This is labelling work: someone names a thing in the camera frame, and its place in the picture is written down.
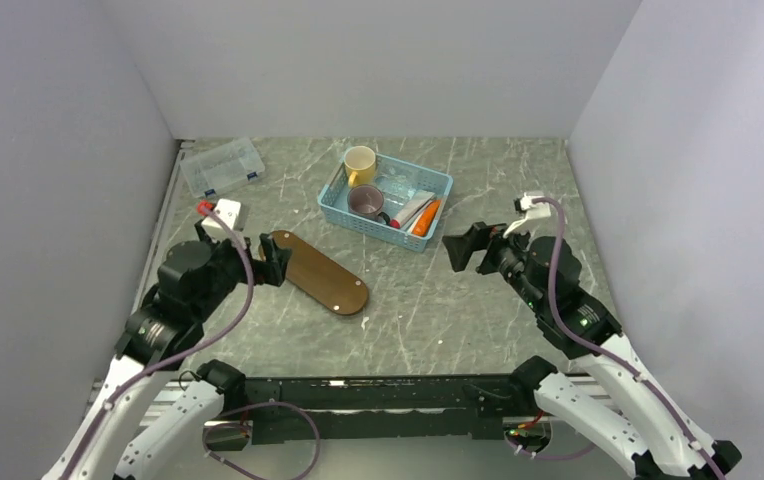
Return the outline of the brown oval wooden tray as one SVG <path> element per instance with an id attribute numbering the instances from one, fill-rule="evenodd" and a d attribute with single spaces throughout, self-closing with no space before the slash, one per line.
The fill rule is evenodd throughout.
<path id="1" fill-rule="evenodd" d="M 291 251 L 286 279 L 331 312 L 359 313 L 369 300 L 365 282 L 297 234 L 287 230 L 270 233 L 280 249 Z"/>

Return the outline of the light blue plastic basket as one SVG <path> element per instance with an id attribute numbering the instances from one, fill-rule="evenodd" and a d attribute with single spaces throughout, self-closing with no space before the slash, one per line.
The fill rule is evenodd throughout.
<path id="1" fill-rule="evenodd" d="M 434 199 L 442 201 L 431 228 L 425 237 L 418 237 L 409 232 L 411 225 L 414 223 L 413 220 L 410 220 L 409 223 L 401 229 L 395 229 L 391 226 L 377 223 L 351 213 L 347 207 L 347 196 L 350 187 L 347 184 L 347 176 L 343 165 L 335 167 L 330 179 L 324 183 L 317 198 L 325 220 L 332 224 L 414 252 L 424 251 L 429 240 L 432 239 L 434 233 L 438 229 L 441 213 L 445 208 L 447 198 L 453 187 L 453 178 L 446 173 L 381 153 L 377 155 L 377 170 L 380 167 L 395 167 L 401 171 L 408 171 L 414 175 L 414 183 L 417 191 L 425 190 L 433 192 L 435 194 Z M 384 211 L 389 217 L 392 217 L 403 205 L 404 204 L 387 201 L 385 198 Z"/>

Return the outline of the purple mug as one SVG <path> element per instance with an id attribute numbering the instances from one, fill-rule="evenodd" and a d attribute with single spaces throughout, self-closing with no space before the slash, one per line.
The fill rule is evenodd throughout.
<path id="1" fill-rule="evenodd" d="M 347 196 L 348 210 L 360 217 L 388 225 L 389 215 L 384 211 L 385 197 L 373 185 L 359 185 L 351 188 Z"/>

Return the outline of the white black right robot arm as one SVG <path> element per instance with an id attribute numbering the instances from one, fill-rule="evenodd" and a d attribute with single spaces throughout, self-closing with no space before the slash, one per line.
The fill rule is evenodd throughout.
<path id="1" fill-rule="evenodd" d="M 621 325 L 580 285 L 582 264 L 564 239 L 505 232 L 474 223 L 442 243 L 463 271 L 484 252 L 481 275 L 499 274 L 536 316 L 547 341 L 593 378 L 612 407 L 578 392 L 549 361 L 533 356 L 510 376 L 515 411 L 542 410 L 562 419 L 606 453 L 632 479 L 717 479 L 742 460 L 729 440 L 699 428 L 652 377 Z"/>

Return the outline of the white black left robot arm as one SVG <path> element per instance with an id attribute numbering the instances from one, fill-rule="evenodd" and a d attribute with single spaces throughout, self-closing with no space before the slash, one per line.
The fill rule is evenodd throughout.
<path id="1" fill-rule="evenodd" d="M 157 282 L 126 321 L 96 399 L 48 479 L 154 479 L 184 437 L 211 417 L 237 417 L 248 397 L 245 376 L 220 361 L 204 364 L 189 392 L 148 427 L 141 421 L 154 399 L 195 348 L 207 346 L 204 322 L 239 284 L 280 286 L 291 252 L 269 234 L 262 256 L 250 243 L 216 241 L 205 233 L 174 245 Z"/>

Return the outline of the orange toothpaste tube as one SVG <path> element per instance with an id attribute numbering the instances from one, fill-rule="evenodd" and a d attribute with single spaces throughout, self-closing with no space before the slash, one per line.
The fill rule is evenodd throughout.
<path id="1" fill-rule="evenodd" d="M 433 200 L 427 204 L 412 224 L 409 232 L 418 237 L 425 237 L 431 228 L 441 203 L 441 200 Z"/>

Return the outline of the clear plastic compartment box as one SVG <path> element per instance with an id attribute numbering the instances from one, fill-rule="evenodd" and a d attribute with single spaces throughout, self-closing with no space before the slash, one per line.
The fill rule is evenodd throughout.
<path id="1" fill-rule="evenodd" d="M 180 162 L 180 171 L 193 196 L 209 198 L 259 180 L 266 168 L 253 142 L 249 138 L 237 138 L 186 155 Z"/>

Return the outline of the yellow mug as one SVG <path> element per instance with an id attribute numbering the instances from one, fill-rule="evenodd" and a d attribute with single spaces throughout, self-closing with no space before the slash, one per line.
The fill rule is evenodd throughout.
<path id="1" fill-rule="evenodd" d="M 354 146 L 345 152 L 343 164 L 350 188 L 371 184 L 376 175 L 377 153 L 367 146 Z"/>

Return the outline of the aluminium rail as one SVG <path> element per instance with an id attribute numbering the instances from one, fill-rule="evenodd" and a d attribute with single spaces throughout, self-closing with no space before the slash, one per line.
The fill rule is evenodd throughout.
<path id="1" fill-rule="evenodd" d="M 187 189 L 185 186 L 186 181 L 183 179 L 183 174 L 181 173 L 181 162 L 192 153 L 195 143 L 195 139 L 182 139 L 178 142 L 177 154 L 159 213 L 153 226 L 145 264 L 137 285 L 131 312 L 134 312 L 140 307 L 143 296 L 154 282 L 152 275 L 157 268 L 157 262 L 160 260 L 162 253 L 167 248 L 169 239 L 172 237 L 169 230 L 173 224 L 174 215 L 178 209 L 182 191 Z"/>

